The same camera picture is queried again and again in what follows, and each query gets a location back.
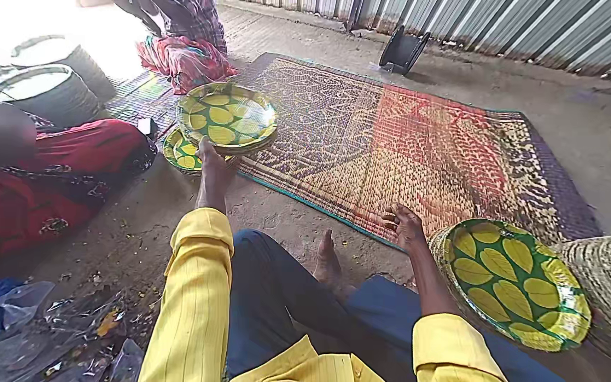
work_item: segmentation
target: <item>paper plate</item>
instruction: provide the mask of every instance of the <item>paper plate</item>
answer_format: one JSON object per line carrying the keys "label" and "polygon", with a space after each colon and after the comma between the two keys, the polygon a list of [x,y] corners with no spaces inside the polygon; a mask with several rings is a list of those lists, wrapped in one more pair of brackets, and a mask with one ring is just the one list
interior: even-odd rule
{"label": "paper plate", "polygon": [[[202,160],[195,155],[197,146],[188,142],[179,128],[173,129],[164,138],[162,153],[166,160],[184,174],[200,176]],[[235,157],[225,156],[225,162],[231,166]]]}
{"label": "paper plate", "polygon": [[270,144],[276,134],[275,109],[259,92],[229,82],[213,82],[181,98],[178,117],[185,138],[198,144],[208,135],[220,154],[248,154]]}
{"label": "paper plate", "polygon": [[480,317],[534,349],[579,346],[590,328],[589,305],[555,252],[501,221],[466,220],[444,233],[447,274]]}

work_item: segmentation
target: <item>metal sheet wall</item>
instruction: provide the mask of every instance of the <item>metal sheet wall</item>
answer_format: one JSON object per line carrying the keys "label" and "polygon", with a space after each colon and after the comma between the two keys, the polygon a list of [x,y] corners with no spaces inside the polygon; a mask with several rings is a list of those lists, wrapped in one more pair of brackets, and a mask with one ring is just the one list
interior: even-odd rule
{"label": "metal sheet wall", "polygon": [[[346,21],[355,0],[251,0]],[[356,28],[611,79],[611,0],[357,0]]]}

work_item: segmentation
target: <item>cable spool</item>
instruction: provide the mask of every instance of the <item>cable spool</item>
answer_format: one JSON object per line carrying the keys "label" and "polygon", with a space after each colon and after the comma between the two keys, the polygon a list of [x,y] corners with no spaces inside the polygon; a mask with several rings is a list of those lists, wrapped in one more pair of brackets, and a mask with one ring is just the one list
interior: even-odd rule
{"label": "cable spool", "polygon": [[44,117],[56,126],[79,126],[108,117],[70,66],[43,65],[0,78],[0,102]]}
{"label": "cable spool", "polygon": [[414,37],[405,35],[404,25],[397,27],[381,54],[379,65],[384,66],[391,63],[393,73],[406,75],[426,48],[429,39],[430,32],[424,33],[421,37]]}
{"label": "cable spool", "polygon": [[26,40],[13,48],[11,64],[19,69],[48,64],[67,65],[101,101],[105,102],[115,95],[114,86],[89,53],[63,35],[46,35]]}

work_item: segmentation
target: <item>yellow shirt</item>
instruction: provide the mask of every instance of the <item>yellow shirt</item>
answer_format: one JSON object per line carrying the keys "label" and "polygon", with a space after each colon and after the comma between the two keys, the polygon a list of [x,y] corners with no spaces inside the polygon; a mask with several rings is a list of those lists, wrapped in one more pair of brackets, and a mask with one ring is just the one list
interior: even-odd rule
{"label": "yellow shirt", "polygon": [[[171,237],[173,255],[162,309],[139,382],[220,381],[227,346],[232,231],[223,213],[192,211]],[[482,336],[451,314],[422,317],[413,329],[413,365],[420,382],[505,381]],[[383,382],[353,354],[318,355],[308,336],[254,370],[244,381]]]}

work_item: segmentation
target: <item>shirt cuff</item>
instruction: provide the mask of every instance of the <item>shirt cuff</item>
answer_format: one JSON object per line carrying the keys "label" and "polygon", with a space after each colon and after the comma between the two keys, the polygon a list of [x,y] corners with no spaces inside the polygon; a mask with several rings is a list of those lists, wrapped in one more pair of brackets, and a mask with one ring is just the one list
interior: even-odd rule
{"label": "shirt cuff", "polygon": [[460,316],[440,313],[414,324],[414,371],[425,364],[454,364],[487,372],[505,381],[482,334]]}
{"label": "shirt cuff", "polygon": [[182,244],[191,238],[221,241],[227,247],[230,257],[234,254],[235,247],[232,241],[230,221],[227,216],[215,208],[198,208],[182,217],[173,235],[171,235],[170,244],[173,249],[173,256],[169,265],[178,254]]}

